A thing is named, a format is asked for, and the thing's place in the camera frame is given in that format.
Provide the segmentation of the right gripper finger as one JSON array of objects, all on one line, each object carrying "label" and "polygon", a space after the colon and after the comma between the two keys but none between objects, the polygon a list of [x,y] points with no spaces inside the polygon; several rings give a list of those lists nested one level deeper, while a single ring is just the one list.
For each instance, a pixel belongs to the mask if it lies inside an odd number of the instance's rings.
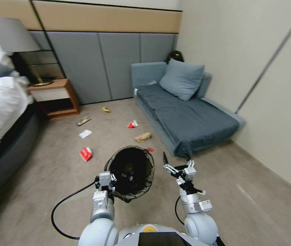
[{"label": "right gripper finger", "polygon": [[168,158],[164,151],[163,151],[163,169],[175,178],[178,178],[180,176],[180,170],[169,164]]},{"label": "right gripper finger", "polygon": [[194,168],[195,165],[195,161],[191,159],[191,156],[189,155],[189,153],[185,150],[185,148],[183,148],[183,152],[184,152],[184,157],[187,161],[186,165],[183,165],[184,168]]}]

